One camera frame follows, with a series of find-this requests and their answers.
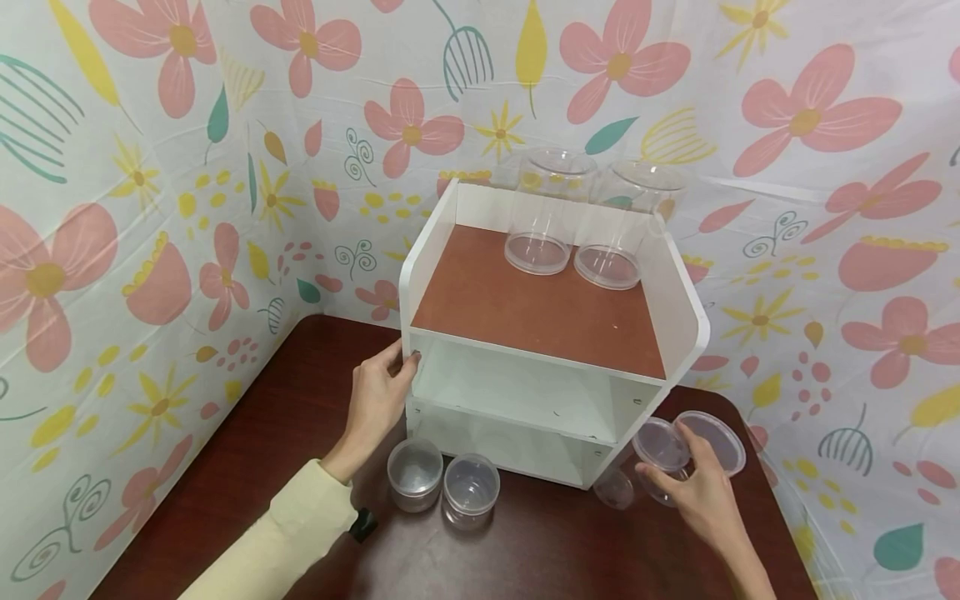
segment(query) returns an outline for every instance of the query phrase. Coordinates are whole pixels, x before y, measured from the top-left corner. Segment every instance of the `cream sleeve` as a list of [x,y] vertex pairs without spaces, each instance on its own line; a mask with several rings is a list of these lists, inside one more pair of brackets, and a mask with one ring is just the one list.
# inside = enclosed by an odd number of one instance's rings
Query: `cream sleeve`
[[282,598],[356,517],[350,487],[330,476],[319,461],[310,461],[274,496],[266,515],[180,600]]

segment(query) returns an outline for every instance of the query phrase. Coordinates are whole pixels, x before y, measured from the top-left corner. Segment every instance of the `white shelf unit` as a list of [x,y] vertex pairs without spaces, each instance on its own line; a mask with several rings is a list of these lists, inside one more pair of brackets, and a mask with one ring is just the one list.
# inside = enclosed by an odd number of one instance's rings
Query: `white shelf unit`
[[[422,354],[408,436],[586,490],[703,352],[709,322],[659,215],[630,215],[660,231],[644,240],[642,288],[601,290],[572,265],[550,277],[514,270],[502,243],[523,196],[452,181],[403,264],[404,354]],[[564,209],[571,230],[591,216],[618,227],[622,215]]]

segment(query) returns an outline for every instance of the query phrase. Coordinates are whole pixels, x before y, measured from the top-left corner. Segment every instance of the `plastic container lid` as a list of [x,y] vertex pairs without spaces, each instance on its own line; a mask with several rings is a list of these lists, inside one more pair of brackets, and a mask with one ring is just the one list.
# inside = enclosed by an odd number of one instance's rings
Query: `plastic container lid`
[[667,420],[650,418],[631,442],[641,461],[666,472],[680,470],[690,461],[690,449]]
[[733,477],[747,465],[747,452],[743,442],[730,427],[714,415],[702,411],[680,413],[674,422],[682,420],[693,433],[706,439],[720,460],[727,475]]

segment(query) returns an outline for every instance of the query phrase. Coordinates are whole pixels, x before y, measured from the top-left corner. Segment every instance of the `brown shelf top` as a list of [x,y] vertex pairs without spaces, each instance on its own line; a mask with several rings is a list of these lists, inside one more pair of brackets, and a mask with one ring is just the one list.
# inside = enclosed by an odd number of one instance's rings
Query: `brown shelf top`
[[412,326],[665,378],[642,284],[605,290],[572,264],[528,275],[507,262],[505,241],[505,233],[455,226]]

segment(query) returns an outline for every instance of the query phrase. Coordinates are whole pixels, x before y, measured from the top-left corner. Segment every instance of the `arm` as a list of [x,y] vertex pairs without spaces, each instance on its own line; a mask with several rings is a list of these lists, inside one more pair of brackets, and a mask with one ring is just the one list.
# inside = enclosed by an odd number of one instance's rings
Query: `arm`
[[414,353],[396,375],[397,340],[353,370],[347,430],[320,463],[307,463],[270,509],[212,564],[180,600],[274,600],[326,555],[356,519],[349,481],[403,414],[417,373]]
[[707,440],[678,423],[696,463],[686,481],[677,481],[663,471],[640,463],[636,471],[669,493],[680,516],[697,536],[713,548],[731,576],[737,597],[743,600],[776,600],[767,571],[760,562],[736,507],[730,478]]

